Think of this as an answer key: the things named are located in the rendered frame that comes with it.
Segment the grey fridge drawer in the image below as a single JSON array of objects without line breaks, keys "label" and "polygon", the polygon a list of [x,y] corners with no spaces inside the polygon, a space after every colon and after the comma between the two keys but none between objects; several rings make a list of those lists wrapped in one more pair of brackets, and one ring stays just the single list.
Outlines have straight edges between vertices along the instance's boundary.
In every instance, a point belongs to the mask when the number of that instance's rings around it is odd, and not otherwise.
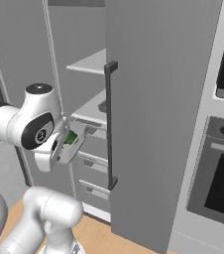
[{"label": "grey fridge drawer", "polygon": [[79,177],[86,182],[107,189],[108,161],[83,152],[78,153]]},{"label": "grey fridge drawer", "polygon": [[86,136],[80,151],[98,158],[107,159],[107,141],[97,137],[98,129],[86,128]]},{"label": "grey fridge drawer", "polygon": [[101,210],[110,211],[110,191],[80,180],[82,200]]}]

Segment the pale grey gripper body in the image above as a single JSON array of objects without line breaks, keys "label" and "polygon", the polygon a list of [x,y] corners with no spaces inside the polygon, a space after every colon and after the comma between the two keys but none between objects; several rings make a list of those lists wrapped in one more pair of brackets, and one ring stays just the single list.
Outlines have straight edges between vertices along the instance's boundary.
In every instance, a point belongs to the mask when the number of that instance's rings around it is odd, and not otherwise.
[{"label": "pale grey gripper body", "polygon": [[53,151],[53,158],[56,163],[67,165],[79,150],[83,139],[77,136],[73,139],[66,139],[62,145],[57,144]]}]

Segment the wide grey fridge door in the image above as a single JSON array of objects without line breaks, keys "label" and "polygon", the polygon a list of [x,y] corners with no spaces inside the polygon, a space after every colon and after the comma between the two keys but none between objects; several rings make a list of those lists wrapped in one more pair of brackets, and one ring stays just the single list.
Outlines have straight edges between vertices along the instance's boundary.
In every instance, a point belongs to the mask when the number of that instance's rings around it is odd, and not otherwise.
[{"label": "wide grey fridge door", "polygon": [[111,229],[168,249],[222,0],[106,0]]}]

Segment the steel oven with black window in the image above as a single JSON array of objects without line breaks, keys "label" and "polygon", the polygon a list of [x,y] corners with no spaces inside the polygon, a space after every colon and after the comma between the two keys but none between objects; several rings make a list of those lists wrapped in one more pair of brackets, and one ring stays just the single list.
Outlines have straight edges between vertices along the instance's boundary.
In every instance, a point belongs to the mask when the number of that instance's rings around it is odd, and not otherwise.
[{"label": "steel oven with black window", "polygon": [[189,195],[187,210],[224,224],[224,118],[211,116]]}]

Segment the narrow grey fridge door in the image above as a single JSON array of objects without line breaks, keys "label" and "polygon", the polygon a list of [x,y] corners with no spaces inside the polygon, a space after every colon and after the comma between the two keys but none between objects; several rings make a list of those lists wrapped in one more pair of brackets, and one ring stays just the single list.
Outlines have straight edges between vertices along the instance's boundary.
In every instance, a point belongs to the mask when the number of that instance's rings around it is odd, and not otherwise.
[{"label": "narrow grey fridge door", "polygon": [[0,88],[21,107],[25,89],[47,83],[59,89],[48,0],[0,0]]}]

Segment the grey container with green broccoli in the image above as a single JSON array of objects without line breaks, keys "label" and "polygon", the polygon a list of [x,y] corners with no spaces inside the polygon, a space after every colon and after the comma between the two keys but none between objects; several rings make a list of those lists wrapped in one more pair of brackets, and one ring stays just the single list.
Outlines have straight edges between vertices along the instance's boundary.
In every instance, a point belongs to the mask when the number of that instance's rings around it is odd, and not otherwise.
[{"label": "grey container with green broccoli", "polygon": [[85,139],[86,127],[78,122],[71,122],[69,132],[64,143],[66,145],[80,145]]}]

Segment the grey fridge shelf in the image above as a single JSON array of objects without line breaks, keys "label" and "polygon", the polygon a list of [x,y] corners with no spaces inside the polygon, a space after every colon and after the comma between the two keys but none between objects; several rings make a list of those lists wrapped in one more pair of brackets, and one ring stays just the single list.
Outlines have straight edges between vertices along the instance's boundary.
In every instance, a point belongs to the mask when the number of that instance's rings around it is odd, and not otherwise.
[{"label": "grey fridge shelf", "polygon": [[76,63],[68,65],[66,68],[69,70],[103,75],[105,64],[106,64],[106,50],[103,49],[85,59],[82,59]]},{"label": "grey fridge shelf", "polygon": [[98,105],[106,99],[106,91],[102,90],[92,99],[82,105],[79,109],[71,114],[73,118],[79,118],[90,122],[107,125],[106,114],[101,112]]}]

